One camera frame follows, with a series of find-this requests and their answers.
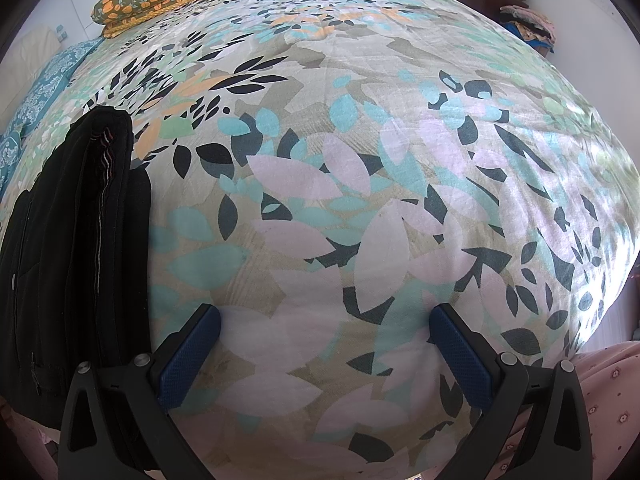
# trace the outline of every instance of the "blue gripper pad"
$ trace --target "blue gripper pad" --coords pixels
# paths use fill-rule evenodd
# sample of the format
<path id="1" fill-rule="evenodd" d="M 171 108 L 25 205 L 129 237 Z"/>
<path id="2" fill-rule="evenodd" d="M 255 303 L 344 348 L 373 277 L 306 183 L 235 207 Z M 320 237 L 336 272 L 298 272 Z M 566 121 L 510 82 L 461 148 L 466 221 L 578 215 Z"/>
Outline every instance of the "blue gripper pad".
<path id="1" fill-rule="evenodd" d="M 204 360 L 220 336 L 220 311 L 213 306 L 178 347 L 158 380 L 158 403 L 165 410 L 178 408 L 187 396 Z"/>
<path id="2" fill-rule="evenodd" d="M 456 325 L 439 306 L 429 318 L 431 340 L 440 350 L 469 405 L 487 412 L 494 402 L 491 375 Z"/>

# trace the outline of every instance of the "teal patterned pillow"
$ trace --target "teal patterned pillow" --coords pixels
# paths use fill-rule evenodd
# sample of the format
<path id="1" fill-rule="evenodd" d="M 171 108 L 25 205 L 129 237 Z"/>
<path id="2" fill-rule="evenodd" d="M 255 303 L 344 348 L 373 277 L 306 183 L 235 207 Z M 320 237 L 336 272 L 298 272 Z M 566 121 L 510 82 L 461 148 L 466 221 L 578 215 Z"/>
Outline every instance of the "teal patterned pillow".
<path id="1" fill-rule="evenodd" d="M 56 54 L 31 86 L 0 139 L 0 199 L 20 160 L 21 140 L 36 129 L 84 58 L 103 39 L 83 41 Z"/>

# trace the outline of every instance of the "screw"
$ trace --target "screw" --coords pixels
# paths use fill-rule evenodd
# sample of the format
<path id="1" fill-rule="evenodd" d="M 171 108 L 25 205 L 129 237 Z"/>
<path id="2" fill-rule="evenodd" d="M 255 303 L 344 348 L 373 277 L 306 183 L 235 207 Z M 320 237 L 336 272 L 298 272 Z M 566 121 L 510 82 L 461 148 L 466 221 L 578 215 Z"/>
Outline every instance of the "screw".
<path id="1" fill-rule="evenodd" d="M 513 366 L 518 362 L 518 358 L 511 352 L 505 352 L 504 354 L 500 354 L 500 361 L 502 361 L 507 366 Z"/>
<path id="2" fill-rule="evenodd" d="M 149 354 L 138 354 L 133 358 L 133 363 L 140 367 L 148 365 L 149 361 L 151 361 Z"/>
<path id="3" fill-rule="evenodd" d="M 571 361 L 567 361 L 566 359 L 560 361 L 560 367 L 568 374 L 573 372 L 575 369 L 574 364 Z"/>
<path id="4" fill-rule="evenodd" d="M 82 361 L 77 368 L 79 374 L 85 374 L 90 369 L 91 369 L 91 363 L 89 361 Z"/>

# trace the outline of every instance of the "comforter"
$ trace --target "comforter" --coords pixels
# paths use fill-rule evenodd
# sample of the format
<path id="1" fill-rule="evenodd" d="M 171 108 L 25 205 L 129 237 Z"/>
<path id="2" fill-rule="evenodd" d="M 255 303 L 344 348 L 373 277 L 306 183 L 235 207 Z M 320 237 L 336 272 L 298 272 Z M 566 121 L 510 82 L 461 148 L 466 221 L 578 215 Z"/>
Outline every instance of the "comforter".
<path id="1" fill-rule="evenodd" d="M 152 181 L 154 346 L 223 331 L 173 413 L 219 480 L 403 480 L 478 420 L 449 302 L 552 366 L 638 252 L 639 175 L 533 49 L 453 0 L 199 0 L 105 41 L 26 139 L 2 227 L 69 124 L 128 110 Z"/>

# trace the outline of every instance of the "pink fabric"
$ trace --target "pink fabric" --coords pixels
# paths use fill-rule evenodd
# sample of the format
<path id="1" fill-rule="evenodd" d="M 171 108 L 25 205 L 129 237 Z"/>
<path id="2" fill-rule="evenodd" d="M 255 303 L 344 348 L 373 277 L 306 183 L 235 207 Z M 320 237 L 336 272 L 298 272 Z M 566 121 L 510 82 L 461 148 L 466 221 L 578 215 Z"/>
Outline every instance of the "pink fabric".
<path id="1" fill-rule="evenodd" d="M 607 480 L 640 434 L 640 342 L 578 354 L 572 362 L 584 394 L 593 451 L 593 480 Z M 529 418 L 517 418 L 511 436 L 487 480 L 495 480 L 508 468 Z M 443 466 L 422 473 L 434 480 Z"/>
<path id="2" fill-rule="evenodd" d="M 515 5 L 500 7 L 500 10 L 502 12 L 512 14 L 516 18 L 520 18 L 521 20 L 532 23 L 533 25 L 536 25 L 543 30 L 546 30 L 551 36 L 552 43 L 556 42 L 556 27 L 551 22 L 551 20 L 541 12 L 537 12 L 536 10 L 531 9 L 525 9 L 524 7 Z"/>

